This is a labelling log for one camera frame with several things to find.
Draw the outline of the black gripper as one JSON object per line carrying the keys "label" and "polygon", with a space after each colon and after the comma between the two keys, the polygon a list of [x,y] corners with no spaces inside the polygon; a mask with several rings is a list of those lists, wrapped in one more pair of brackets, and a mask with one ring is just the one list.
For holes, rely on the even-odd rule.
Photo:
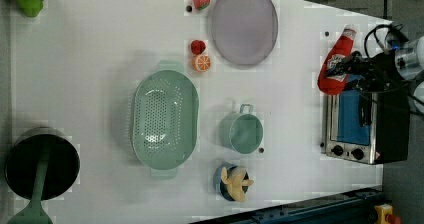
{"label": "black gripper", "polygon": [[362,57],[359,51],[355,51],[336,66],[335,73],[358,76],[358,79],[347,82],[345,90],[388,93],[405,87],[405,79],[397,71],[393,51],[371,58]]}

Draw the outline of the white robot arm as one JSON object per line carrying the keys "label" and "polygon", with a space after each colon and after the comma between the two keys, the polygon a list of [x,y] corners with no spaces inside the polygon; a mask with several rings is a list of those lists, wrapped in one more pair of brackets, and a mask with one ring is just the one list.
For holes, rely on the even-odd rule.
{"label": "white robot arm", "polygon": [[324,71],[325,80],[357,75],[346,81],[341,91],[360,93],[394,93],[400,91],[410,100],[413,108],[423,114],[423,38],[413,41],[392,36],[388,48],[374,57],[363,57],[354,51],[342,57]]}

